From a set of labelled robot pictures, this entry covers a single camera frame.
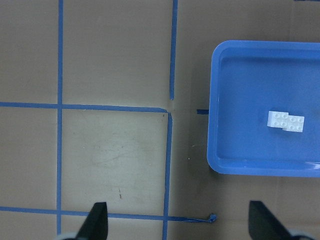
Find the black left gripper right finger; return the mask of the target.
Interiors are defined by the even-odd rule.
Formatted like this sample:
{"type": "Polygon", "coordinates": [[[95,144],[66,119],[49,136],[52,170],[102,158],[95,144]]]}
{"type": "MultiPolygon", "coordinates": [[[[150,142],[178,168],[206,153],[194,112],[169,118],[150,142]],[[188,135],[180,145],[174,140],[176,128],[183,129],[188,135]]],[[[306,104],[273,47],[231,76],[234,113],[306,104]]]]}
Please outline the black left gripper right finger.
{"type": "Polygon", "coordinates": [[[252,240],[290,240],[289,231],[262,201],[251,200],[248,211],[248,232],[252,240]]]}

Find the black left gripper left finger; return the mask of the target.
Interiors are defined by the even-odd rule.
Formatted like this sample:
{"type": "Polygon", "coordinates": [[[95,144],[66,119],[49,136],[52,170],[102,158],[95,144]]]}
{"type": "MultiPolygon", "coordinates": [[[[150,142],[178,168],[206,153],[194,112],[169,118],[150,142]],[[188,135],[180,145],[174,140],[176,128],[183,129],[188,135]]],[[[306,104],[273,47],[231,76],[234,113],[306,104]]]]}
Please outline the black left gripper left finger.
{"type": "Polygon", "coordinates": [[[108,208],[106,202],[96,202],[90,210],[76,240],[106,240],[108,238],[108,208]]]}

